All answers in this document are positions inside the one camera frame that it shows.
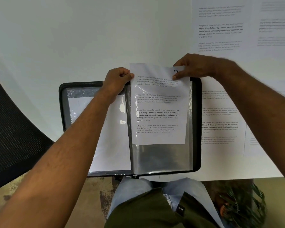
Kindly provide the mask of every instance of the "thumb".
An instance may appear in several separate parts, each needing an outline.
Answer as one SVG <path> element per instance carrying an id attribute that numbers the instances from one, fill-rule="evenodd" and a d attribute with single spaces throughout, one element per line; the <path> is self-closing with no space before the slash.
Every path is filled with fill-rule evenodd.
<path id="1" fill-rule="evenodd" d="M 131 81 L 132 78 L 134 78 L 134 74 L 133 73 L 128 73 L 125 76 L 122 77 L 122 79 L 125 81 L 125 83 L 127 83 L 128 81 Z"/>
<path id="2" fill-rule="evenodd" d="M 180 78 L 187 77 L 187 76 L 190 76 L 189 70 L 185 69 L 182 71 L 178 71 L 175 75 L 173 75 L 172 79 L 175 81 L 175 80 L 178 80 Z"/>

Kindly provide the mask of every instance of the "green plant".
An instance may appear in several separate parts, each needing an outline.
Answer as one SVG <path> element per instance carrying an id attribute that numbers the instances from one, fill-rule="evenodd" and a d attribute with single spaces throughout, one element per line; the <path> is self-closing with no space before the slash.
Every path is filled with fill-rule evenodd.
<path id="1" fill-rule="evenodd" d="M 223 212 L 224 218 L 236 227 L 259 228 L 266 219 L 265 195 L 255 185 L 252 191 L 240 187 L 225 187 L 225 193 L 219 196 L 226 201 Z"/>

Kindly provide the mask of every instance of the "chair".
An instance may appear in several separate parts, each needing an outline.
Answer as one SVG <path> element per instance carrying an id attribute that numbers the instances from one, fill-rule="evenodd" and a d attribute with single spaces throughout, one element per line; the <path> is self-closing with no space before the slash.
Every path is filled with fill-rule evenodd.
<path id="1" fill-rule="evenodd" d="M 0 187 L 30 170 L 52 144 L 0 85 Z"/>

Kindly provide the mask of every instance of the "light blue jeans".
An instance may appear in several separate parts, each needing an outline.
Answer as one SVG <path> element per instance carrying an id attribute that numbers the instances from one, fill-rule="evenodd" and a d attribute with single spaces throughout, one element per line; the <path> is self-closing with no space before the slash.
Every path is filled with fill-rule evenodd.
<path id="1" fill-rule="evenodd" d="M 220 227 L 230 227 L 224 220 L 220 219 L 205 186 L 200 181 L 183 178 L 176 181 L 165 182 L 162 188 L 163 194 L 173 211 L 176 210 L 183 193 L 186 192 L 205 207 Z M 149 180 L 124 177 L 115 191 L 107 218 L 119 204 L 152 189 L 153 186 Z"/>

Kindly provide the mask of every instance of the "hand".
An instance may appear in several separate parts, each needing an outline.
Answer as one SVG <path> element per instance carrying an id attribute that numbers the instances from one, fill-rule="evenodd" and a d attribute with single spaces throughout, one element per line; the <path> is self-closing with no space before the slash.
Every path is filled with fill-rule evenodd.
<path id="1" fill-rule="evenodd" d="M 103 81 L 100 92 L 107 95 L 107 97 L 114 102 L 116 96 L 122 91 L 125 84 L 133 77 L 134 74 L 130 73 L 126 68 L 120 67 L 111 69 Z"/>
<path id="2" fill-rule="evenodd" d="M 174 66 L 186 66 L 185 70 L 176 73 L 172 79 L 178 80 L 182 77 L 216 77 L 226 72 L 227 69 L 236 65 L 235 62 L 225 58 L 204 56 L 199 54 L 187 53 L 179 59 Z"/>

